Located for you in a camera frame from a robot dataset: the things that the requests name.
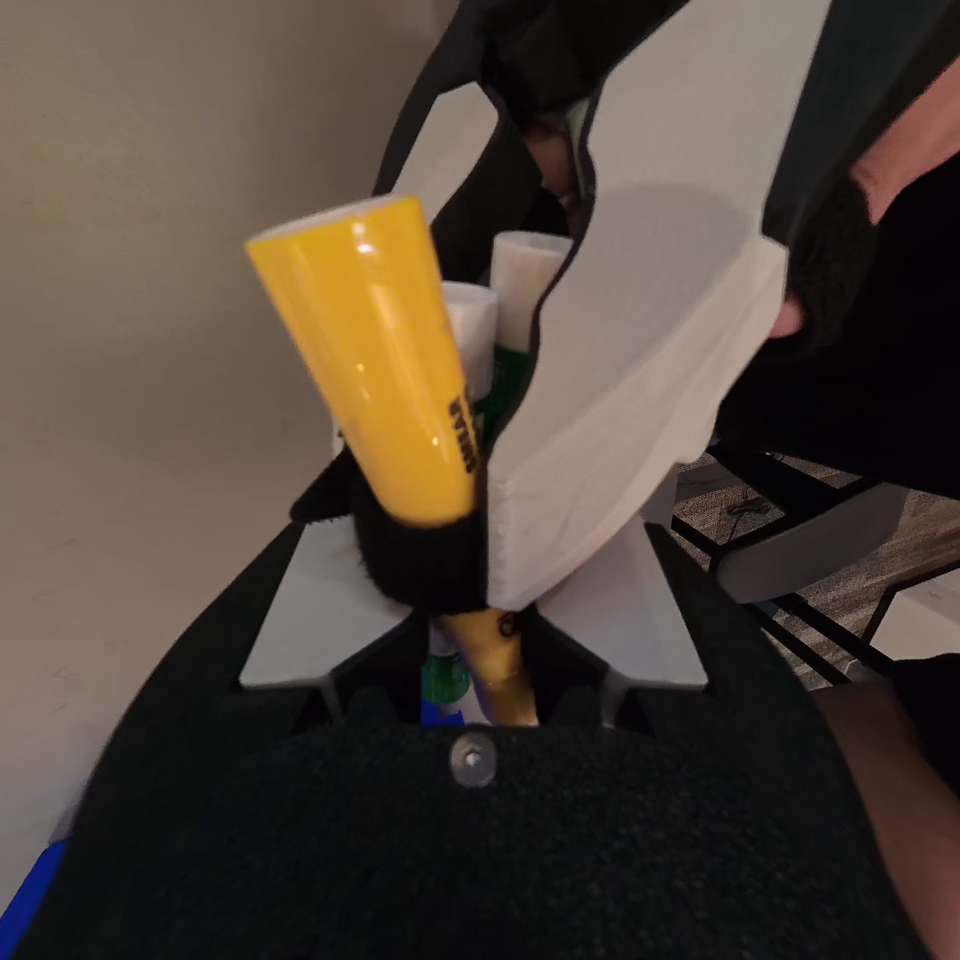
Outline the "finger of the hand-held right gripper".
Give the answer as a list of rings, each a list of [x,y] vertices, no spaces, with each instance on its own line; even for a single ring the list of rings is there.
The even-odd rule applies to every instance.
[[[525,139],[475,82],[433,102],[390,193],[417,198],[437,252],[489,252],[517,229],[542,188]]]
[[[704,451],[783,302],[762,216],[829,8],[687,2],[591,98],[592,208],[488,460],[488,606],[537,600]]]

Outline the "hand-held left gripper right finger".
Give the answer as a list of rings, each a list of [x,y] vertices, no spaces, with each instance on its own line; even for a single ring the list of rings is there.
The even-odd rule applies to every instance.
[[[540,718],[590,690],[599,723],[647,724],[639,690],[703,693],[710,680],[655,550],[659,525],[635,517],[525,611],[523,657]]]

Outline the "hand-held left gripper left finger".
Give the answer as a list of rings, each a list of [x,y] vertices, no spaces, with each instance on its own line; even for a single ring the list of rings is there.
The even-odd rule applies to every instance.
[[[342,714],[378,687],[398,714],[421,713],[426,619],[387,599],[364,567],[352,521],[304,526],[239,676],[246,690],[310,690]]]

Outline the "green white dry erase marker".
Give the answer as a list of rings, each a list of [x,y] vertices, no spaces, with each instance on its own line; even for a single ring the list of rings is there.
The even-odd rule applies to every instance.
[[[568,236],[534,231],[496,235],[488,287],[498,308],[495,344],[501,354],[527,359],[534,310],[566,259]],[[464,725],[463,710],[484,722],[481,709],[469,706],[472,677],[462,654],[438,618],[429,624],[429,650],[421,671],[421,724]]]

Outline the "yellow highlighter marker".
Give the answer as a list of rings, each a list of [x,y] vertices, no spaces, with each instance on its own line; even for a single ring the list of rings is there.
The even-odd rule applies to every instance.
[[[439,618],[494,724],[539,724],[520,628],[487,602],[483,458],[428,222],[390,194],[246,243],[362,479],[351,512],[381,594]]]

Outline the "person's left forearm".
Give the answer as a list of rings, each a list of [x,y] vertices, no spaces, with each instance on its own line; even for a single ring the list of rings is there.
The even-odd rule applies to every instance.
[[[959,957],[959,803],[889,685],[812,692],[853,777],[894,889],[938,959]]]

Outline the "grey desk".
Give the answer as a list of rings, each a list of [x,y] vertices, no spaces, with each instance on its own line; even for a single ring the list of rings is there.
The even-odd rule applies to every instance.
[[[452,2],[2,2],[2,859],[327,421],[242,250],[374,184]]]

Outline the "person's right hand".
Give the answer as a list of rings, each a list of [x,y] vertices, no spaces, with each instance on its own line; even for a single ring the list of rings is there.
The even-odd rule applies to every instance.
[[[959,152],[959,61],[912,102],[849,171],[877,225],[907,186]]]

